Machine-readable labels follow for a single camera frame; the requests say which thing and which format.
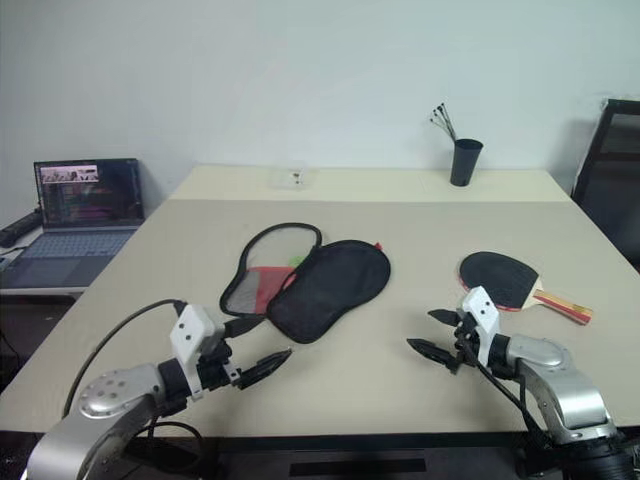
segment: small white object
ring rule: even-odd
[[[476,332],[480,337],[478,360],[485,367],[489,362],[489,350],[493,337],[500,333],[500,314],[484,287],[475,287],[462,300],[462,310],[473,315],[478,325]]]
[[[271,172],[269,186],[275,189],[302,190],[306,186],[306,171],[304,168],[275,168]]]
[[[201,305],[187,305],[171,330],[173,353],[189,384],[193,400],[202,398],[202,383],[196,365],[203,344],[217,345],[224,335],[224,325],[217,324]]]

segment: black strap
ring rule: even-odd
[[[253,237],[249,241],[249,243],[247,243],[246,247],[244,247],[244,249],[242,250],[242,254],[240,255],[240,260],[238,261],[238,269],[236,270],[236,274],[234,275],[233,280],[231,280],[231,283],[229,283],[227,288],[224,289],[224,292],[222,292],[222,295],[220,296],[220,310],[222,310],[227,315],[235,315],[235,316],[241,316],[241,317],[260,317],[260,318],[266,317],[266,315],[263,313],[248,314],[246,312],[245,313],[232,312],[227,308],[227,303],[229,302],[229,298],[231,297],[233,292],[236,290],[236,288],[238,288],[242,280],[244,280],[245,275],[247,274],[247,258],[249,257],[249,252],[251,251],[251,249],[256,245],[256,243],[258,243],[266,235],[276,230],[283,230],[285,228],[301,228],[303,230],[310,230],[315,234],[316,242],[313,245],[313,247],[311,247],[309,254],[314,252],[316,249],[320,248],[320,245],[322,245],[322,233],[320,233],[320,230],[317,227],[310,225],[308,223],[299,223],[299,222],[279,223],[277,225],[272,225],[266,230],[263,230],[262,232],[258,233],[255,237]]]

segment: black cable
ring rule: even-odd
[[[71,411],[71,404],[73,403],[73,397],[75,397],[76,391],[78,390],[78,386],[82,381],[82,377],[89,369],[91,362],[93,362],[93,360],[96,358],[98,353],[100,353],[100,350],[102,350],[102,348],[107,344],[107,342],[111,340],[111,338],[113,338],[113,336],[116,333],[118,333],[124,326],[126,326],[129,322],[139,317],[143,313],[147,313],[149,310],[153,310],[154,308],[160,307],[162,305],[169,305],[169,304],[174,305],[177,311],[181,311],[181,309],[184,308],[184,306],[186,305],[186,303],[183,302],[182,300],[176,300],[173,298],[159,300],[155,303],[147,305],[146,307],[142,307],[140,310],[132,313],[127,318],[125,318],[122,322],[116,325],[109,333],[107,333],[107,335],[100,341],[100,343],[93,350],[93,352],[91,352],[91,355],[89,355],[89,357],[82,364],[82,367],[80,367],[80,370],[76,375],[76,378],[73,380],[73,383],[71,384],[71,388],[69,389],[69,394],[67,395],[67,401],[64,404],[64,409],[62,411],[62,418],[69,415],[69,411]]]
[[[11,375],[17,373],[22,368],[22,360],[20,358],[20,354],[18,353],[18,351],[15,348],[13,348],[13,345],[11,345],[11,343],[9,343],[9,340],[7,340],[7,337],[5,336],[5,334],[2,333],[2,330],[0,330],[0,340],[3,341],[5,343],[5,345],[7,345],[7,347],[9,347],[9,350],[11,350],[13,352],[13,355],[16,358],[16,366],[15,366],[15,368],[11,371],[11,373],[7,373],[7,376],[9,378],[11,378]]]
[[[157,427],[178,427],[190,432],[198,442],[198,454],[196,456],[196,459],[180,468],[167,467],[166,465],[163,465],[161,462],[159,462],[153,454],[153,440],[155,438],[154,432]],[[204,439],[202,438],[202,435],[200,435],[200,432],[198,432],[198,430],[195,427],[192,427],[191,425],[188,425],[182,422],[174,422],[174,421],[158,422],[158,417],[155,416],[153,417],[153,419],[151,419],[151,422],[149,422],[149,425],[138,430],[134,435],[134,437],[137,437],[138,435],[144,432],[148,432],[147,437],[149,438],[149,441],[150,441],[149,443],[150,457],[153,459],[154,466],[158,470],[162,470],[166,473],[183,473],[183,472],[187,472],[194,469],[204,460],[204,449],[205,449]]]
[[[527,379],[524,375],[520,375],[518,380],[520,382],[520,403],[524,408],[527,408]]]
[[[457,338],[460,346],[464,350],[465,355],[473,362],[474,366],[477,367],[478,370],[480,370],[480,373],[482,373],[482,375],[484,375],[484,377],[489,380],[489,382],[491,382],[494,387],[496,387],[505,397],[507,397],[507,399],[511,403],[516,406],[518,410],[520,410],[520,412],[522,413],[522,419],[531,432],[533,440],[534,442],[536,442],[537,446],[541,449],[546,449],[550,443],[549,438],[540,428],[533,416],[531,416],[531,413],[529,412],[529,410],[527,410],[526,405],[518,400],[518,398],[516,398],[516,396],[507,389],[507,387],[505,387],[498,379],[496,379],[496,377],[491,374],[491,372],[489,372],[489,370],[487,370],[484,365],[480,363],[478,357],[476,357],[475,353],[473,352],[471,345],[464,338],[464,335],[460,335]]]
[[[0,340],[2,340],[7,347],[9,347],[9,350],[11,350],[13,354],[16,356],[16,359],[18,360],[18,364],[20,364],[20,354],[15,348],[13,348],[13,345],[9,343],[9,340],[7,340],[7,337],[4,335],[4,333],[2,333],[2,330],[0,330]]]
[[[17,252],[18,250],[26,250],[26,249],[27,247],[15,247],[15,248],[12,248],[11,250],[7,250],[6,252],[0,253],[0,257],[4,255],[9,255],[10,253],[13,253],[13,252]]]

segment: white wall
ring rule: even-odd
[[[640,96],[637,0],[0,2],[4,216],[36,160],[136,156],[151,204],[202,162],[443,168],[442,100],[482,167],[566,183]]]

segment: black chair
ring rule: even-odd
[[[571,198],[640,267],[640,102],[607,102]]]

